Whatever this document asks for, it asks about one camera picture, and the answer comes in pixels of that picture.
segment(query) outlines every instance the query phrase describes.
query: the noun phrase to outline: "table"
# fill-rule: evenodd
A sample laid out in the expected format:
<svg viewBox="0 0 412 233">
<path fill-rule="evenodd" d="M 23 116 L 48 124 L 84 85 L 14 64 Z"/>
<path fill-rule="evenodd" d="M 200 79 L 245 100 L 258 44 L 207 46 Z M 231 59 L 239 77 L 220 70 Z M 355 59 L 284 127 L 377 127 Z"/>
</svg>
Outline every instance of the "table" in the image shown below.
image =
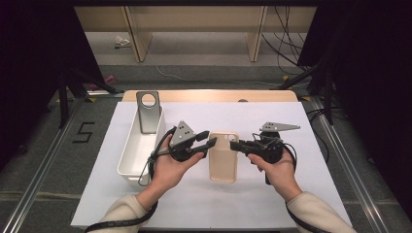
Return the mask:
<svg viewBox="0 0 412 233">
<path fill-rule="evenodd" d="M 117 198 L 142 189 L 130 186 L 116 170 L 137 108 L 133 102 L 135 92 L 126 92 L 115 110 L 71 223 L 73 226 L 93 224 Z M 159 96 L 166 128 L 183 117 L 194 131 L 235 131 L 241 139 L 251 140 L 252 133 L 258 132 L 265 120 L 299 124 L 299 130 L 281 132 L 282 139 L 292 144 L 298 153 L 296 179 L 304 190 L 319 195 L 350 222 L 306 114 L 291 91 L 160 90 Z M 237 102 L 239 99 L 249 102 Z M 272 186 L 264 183 L 264 175 L 240 153 L 237 169 L 236 183 L 215 183 L 208 177 L 207 158 L 201 160 L 178 186 L 163 195 L 144 228 L 181 231 L 295 228 L 283 199 Z"/>
</svg>

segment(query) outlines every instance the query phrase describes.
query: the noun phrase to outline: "person's right hand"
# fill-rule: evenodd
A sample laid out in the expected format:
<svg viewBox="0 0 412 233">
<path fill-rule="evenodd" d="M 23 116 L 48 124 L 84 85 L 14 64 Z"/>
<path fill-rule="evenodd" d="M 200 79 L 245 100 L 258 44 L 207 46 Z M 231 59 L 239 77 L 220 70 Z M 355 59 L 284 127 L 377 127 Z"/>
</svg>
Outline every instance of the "person's right hand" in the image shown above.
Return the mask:
<svg viewBox="0 0 412 233">
<path fill-rule="evenodd" d="M 263 158 L 252 153 L 248 154 L 248 158 L 260 171 L 266 173 L 270 183 L 286 202 L 302 192 L 294 178 L 292 156 L 286 150 L 283 150 L 282 159 L 274 164 L 267 163 Z"/>
</svg>

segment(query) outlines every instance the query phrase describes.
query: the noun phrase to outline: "gray carpet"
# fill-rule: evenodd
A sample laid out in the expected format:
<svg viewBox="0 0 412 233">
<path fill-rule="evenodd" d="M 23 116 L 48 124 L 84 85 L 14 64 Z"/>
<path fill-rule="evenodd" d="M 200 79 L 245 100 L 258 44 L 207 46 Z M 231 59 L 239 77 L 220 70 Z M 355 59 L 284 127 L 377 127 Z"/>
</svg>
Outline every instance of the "gray carpet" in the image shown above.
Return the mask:
<svg viewBox="0 0 412 233">
<path fill-rule="evenodd" d="M 268 89 L 273 85 L 263 83 L 282 83 L 284 74 L 276 67 L 160 66 L 159 69 L 179 78 L 197 79 L 197 82 L 164 77 L 154 66 L 101 66 L 104 75 L 115 75 L 118 78 L 118 82 L 112 85 L 117 89 Z M 288 71 L 299 72 L 296 68 Z M 199 80 L 230 82 L 209 83 Z M 263 83 L 250 83 L 251 80 Z M 299 86 L 293 90 L 304 93 L 304 87 L 305 85 Z M 82 104 L 19 232 L 81 232 L 70 226 L 71 217 L 76 212 L 113 111 L 120 100 L 106 97 Z M 302 105 L 307 112 L 313 110 L 311 102 L 302 101 Z M 59 108 L 55 99 L 51 100 L 49 107 L 51 111 L 44 113 L 36 130 L 25 142 L 28 153 L 17 153 L 0 173 L 1 228 L 7 222 L 20 194 L 30 183 L 55 136 L 59 125 Z M 412 232 L 410 220 L 383 182 L 379 171 L 366 160 L 367 152 L 350 120 L 346 119 L 340 110 L 334 111 L 333 115 L 334 127 L 351 159 L 355 161 L 356 168 L 377 203 L 390 232 Z M 73 143 L 86 139 L 86 135 L 78 135 L 83 122 L 94 122 L 84 126 L 84 131 L 92 132 L 92 135 L 88 143 Z M 313 127 L 326 140 L 330 152 L 327 166 L 355 229 L 358 232 L 373 232 L 318 119 L 314 120 Z M 326 147 L 321 141 L 319 144 L 326 156 Z"/>
</svg>

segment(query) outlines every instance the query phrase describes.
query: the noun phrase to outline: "wooden desk edge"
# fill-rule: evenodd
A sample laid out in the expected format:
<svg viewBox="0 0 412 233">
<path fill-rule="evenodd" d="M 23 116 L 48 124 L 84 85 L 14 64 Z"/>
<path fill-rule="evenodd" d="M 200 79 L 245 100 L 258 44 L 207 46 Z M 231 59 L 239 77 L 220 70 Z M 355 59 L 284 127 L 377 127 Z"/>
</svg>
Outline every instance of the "wooden desk edge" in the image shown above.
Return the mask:
<svg viewBox="0 0 412 233">
<path fill-rule="evenodd" d="M 136 92 L 127 90 L 122 102 L 136 102 Z M 157 90 L 160 102 L 297 102 L 291 90 L 226 90 L 226 89 L 181 89 Z M 143 101 L 150 101 L 150 96 Z"/>
</svg>

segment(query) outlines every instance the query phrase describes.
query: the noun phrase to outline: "floor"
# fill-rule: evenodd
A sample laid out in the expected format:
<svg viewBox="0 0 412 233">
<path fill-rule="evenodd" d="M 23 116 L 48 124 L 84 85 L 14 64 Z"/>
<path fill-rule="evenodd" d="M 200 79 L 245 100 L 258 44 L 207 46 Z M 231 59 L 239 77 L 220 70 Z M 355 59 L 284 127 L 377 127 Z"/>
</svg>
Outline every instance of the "floor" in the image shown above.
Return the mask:
<svg viewBox="0 0 412 233">
<path fill-rule="evenodd" d="M 286 61 L 269 47 L 263 40 L 260 45 L 258 61 L 249 60 L 248 49 L 242 33 L 154 33 L 150 50 L 144 62 L 137 63 L 131 48 L 115 49 L 116 38 L 128 39 L 127 33 L 86 33 L 98 64 L 104 74 L 120 74 L 127 71 L 128 76 L 137 69 L 147 70 L 153 75 L 153 80 L 142 80 L 137 84 L 133 80 L 113 84 L 118 89 L 151 88 L 159 86 L 164 79 L 173 79 L 179 82 L 170 85 L 172 88 L 199 88 L 199 84 L 184 81 L 185 79 L 199 79 L 196 72 L 204 71 L 202 81 L 228 78 L 226 83 L 205 83 L 205 88 L 255 88 L 266 89 L 281 84 L 283 78 L 292 78 L 300 70 Z M 265 34 L 265 38 L 276 49 L 280 41 L 274 34 Z M 301 47 L 304 34 L 291 35 L 294 44 Z M 281 52 L 289 59 L 295 61 L 290 46 L 285 44 Z M 233 77 L 242 76 L 245 70 L 253 70 L 265 74 L 265 69 L 276 69 L 276 79 L 255 80 Z M 312 96 L 310 101 L 306 97 L 305 86 L 308 81 L 303 81 L 293 87 L 307 112 L 317 109 L 316 99 L 322 96 Z M 55 135 L 59 133 L 59 109 L 56 102 L 57 96 L 51 100 L 50 112 L 45 114 L 39 122 L 33 135 L 27 140 L 27 153 L 18 153 L 9 166 L 0 173 L 0 227 L 4 228 L 8 217 L 17 207 L 22 194 L 31 185 L 33 177 L 37 176 L 37 169 L 43 164 L 45 155 L 51 154 L 50 146 L 53 145 Z M 99 147 L 104 139 L 105 132 L 111 120 L 111 114 L 120 97 L 98 97 L 79 103 L 74 99 L 70 108 L 74 112 L 70 128 L 64 135 L 63 142 L 55 149 L 59 155 L 51 159 L 39 190 L 34 194 L 35 199 L 25 213 L 25 220 L 19 227 L 19 232 L 81 232 L 80 229 L 70 227 L 70 220 L 76 211 L 83 189 Z M 354 191 L 351 179 L 343 166 L 338 150 L 334 147 L 327 134 L 327 126 L 322 117 L 313 121 L 314 130 L 321 136 L 319 145 L 325 157 L 329 156 L 327 167 L 335 181 L 336 188 L 342 198 L 344 206 L 358 232 L 412 232 L 412 224 L 406 217 L 401 207 L 394 199 L 391 191 L 385 185 L 379 171 L 373 163 L 368 161 L 367 151 L 362 146 L 361 139 L 352 128 L 351 122 L 342 110 L 333 112 L 333 129 L 338 133 L 346 153 L 354 163 L 354 168 L 384 222 L 384 229 L 376 229 L 376 225 L 365 213 L 365 207 Z M 74 141 L 84 140 L 84 135 L 78 134 L 79 127 L 92 131 L 93 136 L 87 144 L 76 144 Z"/>
</svg>

